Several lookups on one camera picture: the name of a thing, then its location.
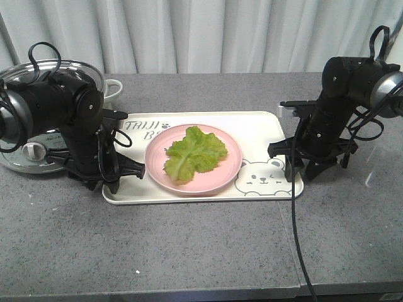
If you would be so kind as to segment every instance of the pink plate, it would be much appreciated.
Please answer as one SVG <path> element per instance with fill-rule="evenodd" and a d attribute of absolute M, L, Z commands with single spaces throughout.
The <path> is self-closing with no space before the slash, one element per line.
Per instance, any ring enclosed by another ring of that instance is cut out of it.
<path fill-rule="evenodd" d="M 214 170 L 206 173 L 195 173 L 186 184 L 176 184 L 163 170 L 164 163 L 169 159 L 165 154 L 173 142 L 182 140 L 186 129 L 198 126 L 204 133 L 214 133 L 227 148 L 228 154 Z M 148 174 L 162 187 L 179 194 L 200 196 L 216 194 L 235 178 L 242 164 L 242 151 L 238 143 L 226 132 L 212 126 L 187 124 L 174 126 L 158 134 L 145 150 L 145 169 Z"/>

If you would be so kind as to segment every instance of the knob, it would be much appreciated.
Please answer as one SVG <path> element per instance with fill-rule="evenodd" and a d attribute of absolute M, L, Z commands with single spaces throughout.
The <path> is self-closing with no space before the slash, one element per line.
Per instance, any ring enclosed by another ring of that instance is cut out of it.
<path fill-rule="evenodd" d="M 47 152 L 46 147 L 37 142 L 26 143 L 23 146 L 22 151 L 25 158 L 32 162 L 39 162 L 43 160 Z"/>

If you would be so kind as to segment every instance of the black wire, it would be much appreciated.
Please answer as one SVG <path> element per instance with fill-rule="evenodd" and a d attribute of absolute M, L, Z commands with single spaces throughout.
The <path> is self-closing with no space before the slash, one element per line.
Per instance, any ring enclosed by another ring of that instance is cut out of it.
<path fill-rule="evenodd" d="M 298 124 L 297 130 L 295 131 L 295 136 L 292 140 L 292 146 L 291 146 L 291 216 L 292 216 L 292 230 L 294 234 L 294 241 L 295 241 L 295 247 L 297 248 L 297 254 L 298 254 L 298 259 L 300 261 L 301 265 L 301 270 L 302 273 L 304 274 L 305 281 L 307 282 L 309 292 L 314 299 L 315 302 L 318 302 L 319 300 L 317 299 L 315 289 L 310 282 L 309 275 L 307 272 L 307 268 L 305 267 L 304 259 L 302 258 L 302 252 L 301 252 L 301 246 L 300 242 L 298 239 L 298 232 L 297 232 L 297 219 L 295 215 L 295 148 L 297 144 L 297 137 L 301 129 L 301 122 Z"/>
<path fill-rule="evenodd" d="M 58 71 L 60 66 L 62 65 L 62 57 L 60 56 L 60 53 L 56 49 L 56 47 L 54 47 L 52 44 L 50 44 L 48 42 L 44 42 L 44 41 L 33 44 L 30 47 L 30 49 L 28 50 L 28 58 L 30 59 L 30 61 L 32 63 L 32 66 L 33 66 L 33 79 L 31 80 L 31 82 L 29 82 L 27 84 L 32 84 L 32 83 L 36 82 L 38 80 L 38 78 L 39 78 L 39 75 L 40 75 L 40 69 L 39 69 L 38 63 L 34 59 L 33 54 L 32 54 L 33 49 L 38 45 L 46 45 L 46 46 L 50 47 L 51 49 L 53 49 L 54 52 L 56 53 L 57 64 L 56 64 L 55 68 L 52 69 L 51 73 L 48 75 L 49 77 L 52 77 Z"/>
<path fill-rule="evenodd" d="M 353 136 L 353 130 L 352 127 L 355 123 L 357 123 L 359 120 L 363 120 L 366 115 L 370 112 L 370 110 L 366 110 L 365 112 L 361 113 L 358 110 L 354 111 L 354 114 L 357 116 L 346 128 L 349 131 L 350 135 Z M 361 140 L 364 142 L 369 142 L 371 140 L 376 140 L 378 137 L 380 137 L 385 129 L 385 126 L 380 120 L 377 120 L 376 118 L 373 118 L 371 120 L 372 123 L 377 124 L 380 127 L 380 131 L 377 135 L 374 135 L 373 137 L 359 137 L 357 134 L 355 135 L 355 139 Z"/>
<path fill-rule="evenodd" d="M 107 146 L 107 151 L 110 153 L 110 157 L 112 159 L 113 163 L 113 178 L 108 178 L 109 176 L 106 175 L 105 167 L 103 165 L 103 152 L 104 152 L 104 144 L 105 144 L 105 128 L 101 124 L 99 127 L 99 130 L 96 132 L 98 136 L 98 167 L 99 167 L 99 172 L 101 173 L 101 176 L 104 181 L 106 182 L 115 182 L 119 180 L 120 177 L 120 171 L 119 171 L 119 162 L 118 162 L 118 156 L 116 154 L 115 148 L 113 146 Z"/>
<path fill-rule="evenodd" d="M 370 59 L 374 60 L 375 58 L 375 49 L 374 49 L 374 44 L 375 44 L 375 39 L 377 38 L 378 34 L 383 30 L 383 41 L 382 41 L 382 46 L 380 47 L 379 55 L 378 58 L 381 62 L 385 62 L 385 56 L 386 56 L 386 49 L 389 44 L 389 27 L 385 25 L 381 25 L 378 28 L 375 29 L 375 31 L 372 33 L 371 38 L 370 38 Z"/>
<path fill-rule="evenodd" d="M 397 93 L 400 93 L 400 91 L 403 90 L 403 81 L 400 81 L 399 83 L 397 83 L 397 85 L 390 90 L 382 99 L 381 101 L 376 105 L 376 107 L 373 110 L 367 110 L 364 115 L 364 117 L 362 118 L 361 123 L 359 123 L 357 126 L 352 126 L 352 124 L 350 123 L 349 126 L 347 127 L 351 136 L 348 142 L 348 146 L 347 146 L 347 151 L 344 154 L 344 159 L 343 161 L 348 161 L 350 153 L 351 153 L 351 149 L 353 146 L 353 142 L 354 139 L 357 137 L 357 133 L 369 122 L 376 120 L 375 117 L 382 111 L 384 110 L 387 106 L 390 106 L 390 104 L 393 101 L 396 101 L 396 99 L 394 98 L 394 96 Z"/>
<path fill-rule="evenodd" d="M 124 143 L 122 143 L 122 142 L 119 142 L 119 141 L 115 138 L 116 132 L 122 134 L 122 135 L 128 140 L 128 144 L 124 144 Z M 132 141 L 132 139 L 130 138 L 130 136 L 128 136 L 125 132 L 121 131 L 120 129 L 114 128 L 113 131 L 112 131 L 112 137 L 113 137 L 113 141 L 114 141 L 115 143 L 117 143 L 118 145 L 121 145 L 122 147 L 130 148 L 130 147 L 133 145 L 133 141 Z"/>

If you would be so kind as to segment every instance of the speckled gray table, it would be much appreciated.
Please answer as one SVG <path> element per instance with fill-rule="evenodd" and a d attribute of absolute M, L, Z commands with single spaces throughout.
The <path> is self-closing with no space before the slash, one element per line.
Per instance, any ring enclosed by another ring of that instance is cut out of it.
<path fill-rule="evenodd" d="M 321 75 L 109 75 L 129 113 L 253 111 L 315 99 Z M 280 120 L 287 137 L 297 120 Z M 302 252 L 319 294 L 403 289 L 400 118 L 297 199 Z M 0 167 L 2 301 L 217 301 L 307 294 L 289 201 L 114 206 L 65 172 Z"/>

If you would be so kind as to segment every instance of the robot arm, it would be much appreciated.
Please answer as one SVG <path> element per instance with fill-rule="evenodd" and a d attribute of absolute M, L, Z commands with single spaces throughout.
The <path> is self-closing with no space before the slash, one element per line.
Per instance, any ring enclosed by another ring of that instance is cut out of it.
<path fill-rule="evenodd" d="M 36 75 L 29 83 L 9 82 L 6 89 L 0 84 L 0 138 L 14 143 L 13 148 L 0 152 L 14 152 L 29 138 L 58 128 L 67 148 L 50 149 L 45 158 L 66 168 L 70 177 L 88 189 L 103 181 L 115 194 L 120 176 L 143 178 L 144 164 L 119 154 L 114 147 L 118 122 L 127 114 L 103 109 L 103 95 L 92 79 L 53 70 Z"/>
<path fill-rule="evenodd" d="M 382 30 L 384 37 L 379 59 L 374 60 L 373 44 Z M 327 62 L 322 73 L 322 92 L 317 101 L 283 103 L 295 108 L 296 114 L 301 117 L 300 124 L 293 138 L 270 144 L 268 153 L 270 157 L 286 155 L 286 177 L 289 181 L 293 140 L 295 172 L 304 167 L 302 159 L 308 159 L 305 176 L 313 179 L 337 164 L 338 155 L 344 154 L 341 165 L 347 167 L 349 155 L 358 148 L 354 142 L 355 138 L 359 139 L 358 130 L 370 121 L 383 129 L 382 123 L 375 119 L 376 115 L 385 118 L 402 115 L 403 102 L 399 93 L 403 88 L 403 73 L 399 72 L 399 65 L 385 63 L 388 41 L 389 29 L 378 27 L 370 39 L 370 57 L 334 57 Z M 359 106 L 367 111 L 359 113 L 356 110 Z M 359 118 L 347 126 L 354 113 Z M 354 126 L 359 119 L 362 119 L 361 123 Z M 351 132 L 349 140 L 340 138 L 346 127 Z"/>

